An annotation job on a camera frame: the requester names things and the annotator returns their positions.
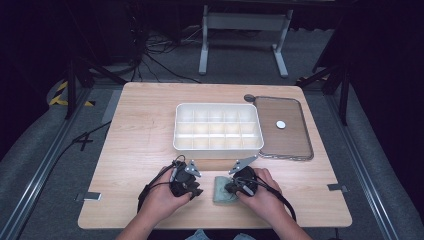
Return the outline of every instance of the gray carpet floor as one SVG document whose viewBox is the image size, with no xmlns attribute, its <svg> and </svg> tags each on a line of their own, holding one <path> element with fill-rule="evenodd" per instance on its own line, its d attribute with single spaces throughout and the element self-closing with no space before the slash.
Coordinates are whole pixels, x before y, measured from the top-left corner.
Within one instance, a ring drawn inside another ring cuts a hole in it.
<svg viewBox="0 0 424 240">
<path fill-rule="evenodd" d="M 312 67 L 325 47 L 332 31 L 289 31 L 283 55 L 289 77 L 279 76 L 270 46 L 278 36 L 274 33 L 217 32 L 210 39 L 207 74 L 199 76 L 198 65 L 201 44 L 199 38 L 183 41 L 183 45 L 169 53 L 151 54 L 164 66 L 180 76 L 194 78 L 203 83 L 294 85 L 299 77 L 312 75 Z M 121 76 L 126 80 L 145 82 L 193 82 L 176 77 L 151 59 L 144 57 L 134 78 L 132 73 Z M 125 68 L 125 64 L 107 66 L 111 71 Z M 52 86 L 46 96 L 50 101 L 57 86 Z M 381 149 L 366 115 L 350 89 L 348 102 L 348 127 L 364 165 L 381 197 L 381 203 L 393 224 L 396 236 L 385 237 L 376 213 L 369 204 L 369 196 L 354 168 L 349 146 L 337 127 L 338 119 L 331 114 L 328 96 L 323 96 L 312 84 L 304 89 L 308 105 L 317 124 L 324 146 L 340 184 L 348 189 L 344 193 L 353 218 L 353 224 L 339 228 L 340 239 L 424 239 L 424 229 L 418 213 L 403 190 Z M 88 96 L 95 106 L 82 107 L 62 149 L 84 132 L 107 122 L 113 116 L 122 86 L 108 79 L 97 79 Z M 338 99 L 338 92 L 330 98 Z M 66 106 L 52 105 L 15 143 L 0 163 L 0 226 L 5 226 L 15 206 L 19 203 L 26 186 L 52 145 L 64 122 Z M 114 239 L 121 229 L 84 230 L 77 220 L 82 203 L 74 199 L 78 193 L 86 192 L 95 170 L 107 126 L 90 134 L 92 143 L 82 151 L 81 144 L 72 145 L 55 165 L 39 197 L 34 211 L 22 229 L 20 239 Z M 306 228 L 314 239 L 336 237 L 333 228 Z M 185 239 L 195 230 L 154 231 L 151 239 Z M 233 239 L 239 230 L 208 230 L 213 239 Z M 257 239 L 276 238 L 272 230 L 243 230 Z"/>
</svg>

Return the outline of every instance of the black cable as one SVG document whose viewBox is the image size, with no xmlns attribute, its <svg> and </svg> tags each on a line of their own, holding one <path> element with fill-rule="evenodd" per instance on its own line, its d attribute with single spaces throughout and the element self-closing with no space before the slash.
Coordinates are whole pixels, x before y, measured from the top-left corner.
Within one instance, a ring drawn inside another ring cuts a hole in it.
<svg viewBox="0 0 424 240">
<path fill-rule="evenodd" d="M 151 54 L 162 54 L 162 53 L 170 53 L 172 51 L 174 51 L 175 49 L 179 48 L 179 47 L 185 47 L 188 46 L 190 44 L 192 44 L 193 42 L 197 42 L 195 39 L 197 39 L 200 35 L 200 33 L 202 28 L 196 30 L 193 34 L 189 35 L 188 37 L 181 39 L 181 43 L 180 44 L 173 44 L 172 40 L 169 40 L 168 38 L 159 35 L 159 34 L 155 34 L 155 35 L 150 35 L 148 40 L 146 41 L 146 51 L 148 53 Z M 155 47 L 155 46 L 159 46 L 159 45 L 163 45 L 163 49 L 161 50 L 154 50 L 151 49 L 150 47 Z"/>
<path fill-rule="evenodd" d="M 135 77 L 135 72 L 136 72 L 136 71 L 137 71 L 137 68 L 134 68 L 133 75 L 132 75 L 132 77 L 131 77 L 130 82 L 134 81 L 134 77 Z"/>
<path fill-rule="evenodd" d="M 143 78 L 141 77 L 140 64 L 137 66 L 137 71 L 138 71 L 138 77 L 140 78 L 140 82 L 142 82 Z"/>
<path fill-rule="evenodd" d="M 340 239 L 339 238 L 339 229 L 338 228 L 335 228 L 335 230 L 336 230 L 336 239 Z"/>
<path fill-rule="evenodd" d="M 154 187 L 157 187 L 157 186 L 159 186 L 159 185 L 162 185 L 162 184 L 170 184 L 170 182 L 161 182 L 161 183 L 156 183 L 155 185 L 151 186 L 151 187 L 150 187 L 150 189 L 152 189 L 152 188 L 154 188 Z"/>
<path fill-rule="evenodd" d="M 144 60 L 141 60 L 141 61 L 144 63 L 144 65 L 146 65 L 146 67 L 147 67 L 147 69 L 149 70 L 149 72 L 150 72 L 151 74 L 153 74 L 153 76 L 155 76 L 156 81 L 161 82 L 161 81 L 159 80 L 158 76 L 156 76 L 156 74 L 155 74 L 154 72 L 152 72 L 152 70 L 150 69 L 149 65 L 147 65 L 147 63 L 146 63 Z"/>
<path fill-rule="evenodd" d="M 184 162 L 185 162 L 185 156 L 184 155 L 179 155 L 178 157 L 176 157 L 173 161 L 172 161 L 172 163 L 171 163 L 171 165 L 169 165 L 169 166 L 167 166 L 166 168 L 164 168 L 164 169 L 162 169 L 162 171 L 160 171 L 159 173 L 158 173 L 158 175 L 156 175 L 156 177 L 155 178 L 153 178 L 153 180 L 152 181 L 150 181 L 150 183 L 148 184 L 148 186 L 149 186 L 149 188 L 151 189 L 152 188 L 152 184 L 153 183 L 155 183 L 160 177 L 162 177 L 162 175 L 163 174 L 165 174 L 169 169 L 171 169 L 171 168 L 173 168 L 173 167 L 178 167 L 179 165 L 177 165 L 177 161 L 178 161 L 178 159 L 180 158 L 180 157 L 183 157 L 184 158 Z"/>
<path fill-rule="evenodd" d="M 150 54 L 146 53 L 146 56 L 148 56 L 152 61 L 154 61 L 155 63 L 159 64 L 161 67 L 163 67 L 165 70 L 167 70 L 168 72 L 170 72 L 172 75 L 179 77 L 179 78 L 183 78 L 183 79 L 188 79 L 188 80 L 192 80 L 193 82 L 196 83 L 202 83 L 194 78 L 189 78 L 189 77 L 184 77 L 181 75 L 178 75 L 176 73 L 174 73 L 173 71 L 169 70 L 167 67 L 165 67 L 162 63 L 158 62 L 156 59 L 154 59 L 152 56 L 150 56 Z"/>
<path fill-rule="evenodd" d="M 109 133 L 109 129 L 110 129 L 110 126 L 109 126 L 109 127 L 107 127 L 107 129 L 106 129 L 106 132 L 105 132 L 105 138 L 106 138 L 107 134 Z"/>
<path fill-rule="evenodd" d="M 131 72 L 132 70 L 134 70 L 136 67 L 138 66 L 137 62 L 135 64 L 130 65 L 130 67 L 122 69 L 122 70 L 118 70 L 118 71 L 113 71 L 111 73 L 117 75 L 117 76 L 122 76 L 124 74 L 127 74 L 129 72 Z M 95 78 L 107 78 L 107 76 L 103 75 L 102 73 L 99 72 L 90 72 L 91 75 L 93 75 L 93 77 Z"/>
<path fill-rule="evenodd" d="M 84 138 L 85 136 L 87 136 L 87 135 L 90 135 L 91 133 L 93 133 L 93 132 L 95 132 L 95 131 L 97 131 L 97 130 L 99 130 L 100 128 L 103 128 L 104 126 L 106 126 L 106 125 L 108 125 L 108 124 L 110 124 L 112 121 L 109 121 L 109 122 L 107 122 L 107 123 L 105 123 L 105 124 L 103 124 L 103 125 L 101 125 L 100 127 L 97 127 L 97 128 L 95 128 L 95 129 L 93 129 L 93 130 L 91 130 L 91 131 L 89 131 L 89 132 L 85 132 L 85 133 L 83 133 L 83 134 L 81 134 L 80 136 L 78 136 L 78 137 L 76 137 L 76 138 L 74 138 L 73 140 L 72 140 L 72 142 L 68 145 L 68 146 L 66 146 L 65 147 L 65 149 L 63 149 L 63 151 L 59 154 L 59 156 L 54 160 L 54 163 L 53 163 L 53 165 L 52 165 L 52 167 L 50 168 L 50 170 L 47 172 L 47 176 L 46 176 L 46 179 L 44 180 L 44 184 L 42 184 L 41 185 L 41 187 L 40 187 L 40 193 L 42 193 L 43 192 L 43 190 L 44 190 L 44 187 L 46 186 L 46 182 L 48 181 L 48 179 L 50 178 L 50 175 L 52 174 L 52 172 L 53 172 L 53 170 L 54 170 L 54 168 L 56 167 L 56 165 L 57 165 L 57 163 L 59 162 L 59 159 L 63 156 L 63 154 L 74 144 L 74 143 L 76 143 L 76 142 L 78 142 L 79 140 L 81 140 L 82 138 Z M 38 196 L 36 196 L 35 197 L 35 199 L 34 199 L 34 203 L 33 203 L 33 207 L 31 208 L 31 210 L 30 210 L 30 212 L 29 212 L 29 216 L 31 216 L 32 215 L 32 213 L 33 213 L 33 211 L 34 211 L 34 209 L 35 209 L 35 206 L 37 205 L 37 203 L 38 203 L 38 200 L 40 199 L 40 196 L 41 196 L 41 194 L 38 194 Z M 28 220 L 29 220 L 29 217 L 27 218 L 27 220 L 25 221 L 25 223 L 23 224 L 23 226 L 22 226 L 22 230 L 23 229 L 25 229 L 25 226 L 26 226 L 26 224 L 28 223 Z"/>
</svg>

